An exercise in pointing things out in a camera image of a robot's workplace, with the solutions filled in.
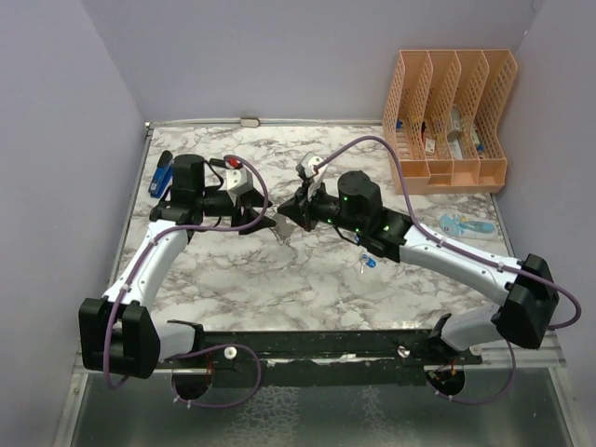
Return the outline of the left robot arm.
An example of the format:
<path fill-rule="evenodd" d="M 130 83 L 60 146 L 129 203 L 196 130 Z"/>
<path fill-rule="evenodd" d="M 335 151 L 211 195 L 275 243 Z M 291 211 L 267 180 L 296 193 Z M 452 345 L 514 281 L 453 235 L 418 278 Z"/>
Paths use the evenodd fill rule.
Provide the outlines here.
<path fill-rule="evenodd" d="M 196 234 L 230 231 L 247 235 L 274 226 L 263 177 L 234 155 L 207 160 L 175 156 L 171 184 L 150 210 L 140 247 L 99 298 L 78 310 L 81 357 L 86 369 L 146 379 L 163 360 L 199 365 L 206 346 L 195 323 L 156 323 L 151 309 L 178 256 Z"/>

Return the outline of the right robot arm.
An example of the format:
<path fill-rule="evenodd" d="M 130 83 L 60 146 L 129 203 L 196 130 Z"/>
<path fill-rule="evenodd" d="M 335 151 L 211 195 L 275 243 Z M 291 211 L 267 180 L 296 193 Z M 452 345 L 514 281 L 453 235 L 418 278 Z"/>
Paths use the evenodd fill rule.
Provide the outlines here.
<path fill-rule="evenodd" d="M 490 300 L 466 314 L 440 318 L 425 343 L 435 362 L 448 364 L 473 345 L 499 339 L 526 349 L 541 346 L 559 303 L 544 259 L 494 255 L 416 225 L 409 215 L 385 207 L 379 186 L 362 171 L 343 174 L 337 187 L 332 196 L 323 184 L 303 182 L 278 213 L 306 231 L 317 224 L 350 231 L 376 257 L 433 270 Z"/>

